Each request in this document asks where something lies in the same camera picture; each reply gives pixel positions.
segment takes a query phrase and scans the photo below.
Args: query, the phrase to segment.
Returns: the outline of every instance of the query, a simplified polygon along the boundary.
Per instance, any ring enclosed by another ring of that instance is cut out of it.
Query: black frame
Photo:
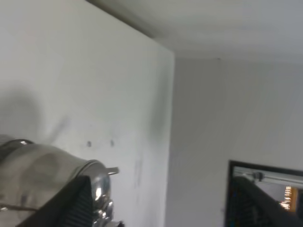
[[[250,169],[259,169],[263,171],[269,172],[276,172],[281,174],[288,174],[288,175],[295,175],[295,176],[303,176],[303,171],[300,170],[293,170],[293,169],[286,169],[286,168],[279,168],[279,167],[272,167],[272,166],[263,166],[258,164],[240,162],[230,160],[228,165],[228,176],[227,176],[227,188],[226,188],[226,200],[225,200],[225,217],[224,217],[224,226],[227,227],[227,208],[229,203],[229,194],[231,190],[231,180],[232,174],[235,167],[244,167]]]

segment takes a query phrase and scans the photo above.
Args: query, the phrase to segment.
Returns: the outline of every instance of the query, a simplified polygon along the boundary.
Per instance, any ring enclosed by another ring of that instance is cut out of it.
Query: pot handle
[[[115,175],[115,174],[118,174],[120,172],[118,167],[106,168],[106,170],[107,170],[108,175]]]
[[[37,209],[30,208],[30,207],[21,207],[16,205],[10,204],[3,204],[0,203],[0,212],[7,211],[7,210],[15,210],[15,211],[37,211]]]
[[[111,221],[106,225],[106,227],[125,227],[125,224],[122,221],[119,222]]]

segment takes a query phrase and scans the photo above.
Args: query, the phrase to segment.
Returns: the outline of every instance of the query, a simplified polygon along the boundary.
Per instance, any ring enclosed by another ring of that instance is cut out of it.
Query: white wall
[[[129,227],[164,224],[173,68],[84,0],[0,2],[0,133],[119,166],[115,218]]]
[[[303,169],[303,65],[176,61],[166,227],[223,226],[228,160]]]

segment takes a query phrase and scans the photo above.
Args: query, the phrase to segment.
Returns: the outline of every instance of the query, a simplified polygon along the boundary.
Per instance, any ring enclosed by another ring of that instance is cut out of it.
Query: ceiling
[[[178,56],[303,62],[301,0],[99,0]]]

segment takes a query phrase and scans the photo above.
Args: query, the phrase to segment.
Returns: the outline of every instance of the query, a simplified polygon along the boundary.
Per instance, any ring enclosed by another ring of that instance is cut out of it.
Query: stainless steel pot
[[[94,201],[92,226],[102,227],[113,216],[109,175],[118,172],[117,167],[106,168],[97,160],[77,158],[52,146],[10,140],[0,146],[0,211],[18,210],[9,215],[20,223],[71,179],[87,175]]]

